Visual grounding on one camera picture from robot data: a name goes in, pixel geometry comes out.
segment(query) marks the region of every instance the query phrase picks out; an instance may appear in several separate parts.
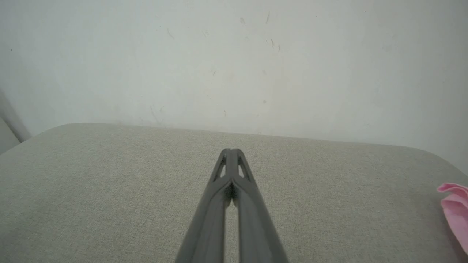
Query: fabric cushion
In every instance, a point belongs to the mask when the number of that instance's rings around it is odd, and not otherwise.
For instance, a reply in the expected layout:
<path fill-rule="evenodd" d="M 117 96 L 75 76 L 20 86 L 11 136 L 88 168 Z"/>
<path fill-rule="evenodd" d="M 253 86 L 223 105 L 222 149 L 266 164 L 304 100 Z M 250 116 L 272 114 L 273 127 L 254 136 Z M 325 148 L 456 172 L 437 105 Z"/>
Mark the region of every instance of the fabric cushion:
<path fill-rule="evenodd" d="M 0 155 L 0 261 L 174 261 L 223 148 L 245 153 L 290 262 L 468 261 L 436 191 L 468 177 L 431 153 L 112 124 Z M 236 213 L 225 262 L 239 258 Z"/>

